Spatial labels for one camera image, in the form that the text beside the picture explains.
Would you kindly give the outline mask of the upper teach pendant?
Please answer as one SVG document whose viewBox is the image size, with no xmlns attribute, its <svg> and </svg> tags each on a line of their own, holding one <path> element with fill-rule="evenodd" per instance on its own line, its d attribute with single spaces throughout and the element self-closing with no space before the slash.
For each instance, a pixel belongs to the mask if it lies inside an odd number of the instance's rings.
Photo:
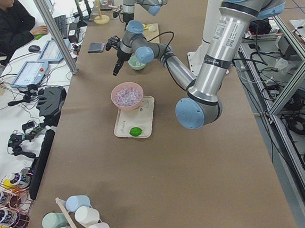
<svg viewBox="0 0 305 228">
<path fill-rule="evenodd" d="M 49 63 L 58 63 L 63 60 L 62 53 L 59 51 L 59 48 L 55 40 L 48 40 L 44 45 L 38 61 L 48 61 Z"/>
</svg>

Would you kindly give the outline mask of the grey folded cloth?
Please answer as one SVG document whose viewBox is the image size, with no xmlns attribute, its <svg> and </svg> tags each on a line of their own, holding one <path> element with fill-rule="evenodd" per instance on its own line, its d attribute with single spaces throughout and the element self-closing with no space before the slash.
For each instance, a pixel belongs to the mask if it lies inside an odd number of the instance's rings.
<svg viewBox="0 0 305 228">
<path fill-rule="evenodd" d="M 87 53 L 101 53 L 104 51 L 106 43 L 104 42 L 90 42 Z"/>
</svg>

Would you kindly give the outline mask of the mint green bowl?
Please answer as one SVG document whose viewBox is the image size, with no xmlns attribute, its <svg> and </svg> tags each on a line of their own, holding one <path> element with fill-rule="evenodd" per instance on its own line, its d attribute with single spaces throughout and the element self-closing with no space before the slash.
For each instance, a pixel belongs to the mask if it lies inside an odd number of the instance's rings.
<svg viewBox="0 0 305 228">
<path fill-rule="evenodd" d="M 128 64 L 133 70 L 136 71 L 141 70 L 146 66 L 145 63 L 140 62 L 140 60 L 136 57 L 136 55 L 131 56 L 131 58 L 128 61 Z"/>
</svg>

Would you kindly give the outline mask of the bamboo cutting board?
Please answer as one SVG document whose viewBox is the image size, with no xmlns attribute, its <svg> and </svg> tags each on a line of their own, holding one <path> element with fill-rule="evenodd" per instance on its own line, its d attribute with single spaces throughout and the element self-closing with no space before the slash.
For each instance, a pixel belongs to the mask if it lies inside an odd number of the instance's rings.
<svg viewBox="0 0 305 228">
<path fill-rule="evenodd" d="M 143 24 L 143 35 L 152 43 L 160 43 L 159 25 L 157 23 Z"/>
</svg>

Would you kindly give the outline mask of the white cup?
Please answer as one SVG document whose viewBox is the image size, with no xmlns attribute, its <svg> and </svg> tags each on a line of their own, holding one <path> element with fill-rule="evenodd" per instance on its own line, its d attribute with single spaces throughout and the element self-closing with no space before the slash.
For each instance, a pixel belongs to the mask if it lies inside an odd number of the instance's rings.
<svg viewBox="0 0 305 228">
<path fill-rule="evenodd" d="M 85 228 L 98 223 L 99 219 L 98 210 L 91 207 L 81 206 L 75 212 L 75 220 Z"/>
</svg>

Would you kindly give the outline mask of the pink bowl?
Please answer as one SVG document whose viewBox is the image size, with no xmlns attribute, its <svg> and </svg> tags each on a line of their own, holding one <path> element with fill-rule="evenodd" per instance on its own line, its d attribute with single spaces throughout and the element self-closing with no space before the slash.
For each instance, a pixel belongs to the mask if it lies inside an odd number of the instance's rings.
<svg viewBox="0 0 305 228">
<path fill-rule="evenodd" d="M 135 82 L 124 82 L 112 89 L 110 97 L 118 109 L 132 111 L 139 107 L 144 98 L 144 91 Z"/>
</svg>

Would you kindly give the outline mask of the clear ice cubes pile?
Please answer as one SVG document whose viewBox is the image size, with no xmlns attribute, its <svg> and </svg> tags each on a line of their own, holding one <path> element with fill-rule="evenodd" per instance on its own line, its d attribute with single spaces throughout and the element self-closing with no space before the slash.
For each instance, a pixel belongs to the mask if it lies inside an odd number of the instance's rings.
<svg viewBox="0 0 305 228">
<path fill-rule="evenodd" d="M 137 104 L 142 97 L 140 89 L 131 86 L 123 86 L 113 97 L 113 102 L 118 106 L 128 107 Z"/>
</svg>

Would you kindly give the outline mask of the beige rabbit tray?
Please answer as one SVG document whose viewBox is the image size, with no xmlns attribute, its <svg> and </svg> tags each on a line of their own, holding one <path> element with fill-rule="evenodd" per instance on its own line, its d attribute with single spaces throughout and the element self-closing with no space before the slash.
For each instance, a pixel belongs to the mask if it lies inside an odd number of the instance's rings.
<svg viewBox="0 0 305 228">
<path fill-rule="evenodd" d="M 144 96 L 140 106 L 132 111 L 118 110 L 114 135 L 121 138 L 148 138 L 152 134 L 154 97 Z M 140 127 L 143 132 L 138 137 L 132 137 L 129 130 Z"/>
</svg>

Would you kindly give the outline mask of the green lime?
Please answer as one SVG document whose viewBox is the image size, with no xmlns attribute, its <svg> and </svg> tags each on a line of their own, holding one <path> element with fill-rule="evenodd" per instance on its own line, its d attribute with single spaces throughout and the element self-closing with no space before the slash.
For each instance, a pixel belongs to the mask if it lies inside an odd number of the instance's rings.
<svg viewBox="0 0 305 228">
<path fill-rule="evenodd" d="M 138 137 L 142 134 L 143 130 L 140 128 L 140 127 L 134 127 L 134 128 L 131 128 L 129 130 L 129 134 L 132 136 L 132 137 Z"/>
</svg>

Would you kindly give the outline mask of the blue cup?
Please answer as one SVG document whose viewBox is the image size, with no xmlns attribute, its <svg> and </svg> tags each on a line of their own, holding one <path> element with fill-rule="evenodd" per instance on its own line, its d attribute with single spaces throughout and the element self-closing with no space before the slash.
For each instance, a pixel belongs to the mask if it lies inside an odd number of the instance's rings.
<svg viewBox="0 0 305 228">
<path fill-rule="evenodd" d="M 81 206 L 86 206 L 90 207 L 91 202 L 89 196 L 86 195 L 76 195 L 76 196 L 70 196 L 66 201 L 65 201 L 66 209 L 69 212 L 75 213 L 77 209 Z"/>
</svg>

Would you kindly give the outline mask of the seated person in black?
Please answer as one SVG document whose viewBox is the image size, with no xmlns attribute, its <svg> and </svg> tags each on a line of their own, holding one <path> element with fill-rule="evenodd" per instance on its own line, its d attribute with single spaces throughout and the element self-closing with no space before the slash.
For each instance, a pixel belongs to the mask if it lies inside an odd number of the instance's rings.
<svg viewBox="0 0 305 228">
<path fill-rule="evenodd" d="M 15 51 L 48 33 L 46 26 L 35 26 L 35 17 L 18 0 L 0 0 L 0 56 L 6 65 Z"/>
</svg>

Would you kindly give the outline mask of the lower teach pendant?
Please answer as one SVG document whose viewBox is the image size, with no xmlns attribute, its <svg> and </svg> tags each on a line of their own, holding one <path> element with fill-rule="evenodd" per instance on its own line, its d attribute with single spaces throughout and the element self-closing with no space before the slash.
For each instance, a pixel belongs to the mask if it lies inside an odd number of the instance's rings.
<svg viewBox="0 0 305 228">
<path fill-rule="evenodd" d="M 48 61 L 25 62 L 15 79 L 12 81 L 11 87 L 26 88 L 29 85 L 40 84 L 48 70 L 48 66 Z"/>
</svg>

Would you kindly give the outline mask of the black keyboard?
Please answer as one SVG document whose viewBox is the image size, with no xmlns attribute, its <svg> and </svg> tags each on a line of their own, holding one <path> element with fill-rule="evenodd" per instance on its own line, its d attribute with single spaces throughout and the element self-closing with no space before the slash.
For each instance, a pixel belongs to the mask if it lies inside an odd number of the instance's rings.
<svg viewBox="0 0 305 228">
<path fill-rule="evenodd" d="M 55 24 L 57 28 L 59 29 L 59 32 L 61 33 L 62 38 L 67 38 L 68 36 L 68 26 L 67 26 L 67 17 L 66 15 L 59 15 L 57 17 L 54 17 L 53 20 L 55 21 Z"/>
</svg>

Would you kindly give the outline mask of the green cup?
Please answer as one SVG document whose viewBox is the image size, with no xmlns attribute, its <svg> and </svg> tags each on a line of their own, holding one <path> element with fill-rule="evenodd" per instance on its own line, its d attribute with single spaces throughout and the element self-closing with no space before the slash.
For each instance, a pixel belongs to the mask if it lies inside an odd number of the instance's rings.
<svg viewBox="0 0 305 228">
<path fill-rule="evenodd" d="M 62 213 L 47 213 L 42 219 L 43 228 L 61 228 L 67 224 L 68 221 Z"/>
</svg>

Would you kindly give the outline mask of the teach pendant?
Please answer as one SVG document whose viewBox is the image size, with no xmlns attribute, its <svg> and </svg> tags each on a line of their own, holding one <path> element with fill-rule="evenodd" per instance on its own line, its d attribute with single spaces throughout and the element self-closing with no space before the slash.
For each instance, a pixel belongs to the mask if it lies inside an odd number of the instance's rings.
<svg viewBox="0 0 305 228">
<path fill-rule="evenodd" d="M 48 40 L 44 45 L 38 61 L 48 61 L 49 63 L 58 63 L 63 60 L 62 53 L 59 51 L 59 48 L 55 40 Z"/>
<path fill-rule="evenodd" d="M 48 61 L 25 62 L 15 79 L 12 81 L 11 87 L 26 88 L 29 85 L 40 84 L 48 70 L 48 66 Z"/>
</svg>

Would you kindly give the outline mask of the black computer mouse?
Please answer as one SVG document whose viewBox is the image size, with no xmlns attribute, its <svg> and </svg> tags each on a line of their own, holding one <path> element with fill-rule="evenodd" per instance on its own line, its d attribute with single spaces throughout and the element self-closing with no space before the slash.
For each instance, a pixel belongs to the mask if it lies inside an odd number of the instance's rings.
<svg viewBox="0 0 305 228">
<path fill-rule="evenodd" d="M 30 53 L 39 52 L 40 47 L 38 45 L 30 45 L 29 48 L 28 48 L 28 51 Z"/>
</svg>

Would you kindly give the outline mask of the aluminium frame post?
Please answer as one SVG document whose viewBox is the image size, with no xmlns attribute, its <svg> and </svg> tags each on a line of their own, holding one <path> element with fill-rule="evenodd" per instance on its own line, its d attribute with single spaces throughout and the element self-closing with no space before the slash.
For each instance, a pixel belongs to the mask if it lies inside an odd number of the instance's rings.
<svg viewBox="0 0 305 228">
<path fill-rule="evenodd" d="M 64 58 L 66 64 L 68 65 L 70 72 L 72 73 L 72 75 L 75 75 L 78 71 L 76 63 L 74 62 L 73 58 L 70 55 L 70 52 L 64 42 L 64 39 L 61 36 L 58 27 L 56 26 L 55 21 L 53 20 L 53 17 L 50 13 L 47 4 L 45 3 L 44 0 L 33 0 L 33 2 L 35 3 L 37 10 L 42 16 L 45 25 L 47 26 L 48 31 L 51 33 L 57 47 L 59 48 L 62 57 Z"/>
</svg>

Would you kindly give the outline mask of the wooden mug tree stand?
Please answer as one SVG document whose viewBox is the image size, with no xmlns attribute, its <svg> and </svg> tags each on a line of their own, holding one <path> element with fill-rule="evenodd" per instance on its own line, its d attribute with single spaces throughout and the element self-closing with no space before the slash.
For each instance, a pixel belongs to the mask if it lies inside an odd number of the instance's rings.
<svg viewBox="0 0 305 228">
<path fill-rule="evenodd" d="M 98 25 L 106 24 L 110 21 L 110 18 L 107 15 L 102 14 L 100 4 L 101 4 L 100 0 L 94 0 L 94 8 L 97 11 L 97 15 L 94 16 L 93 22 Z"/>
</svg>

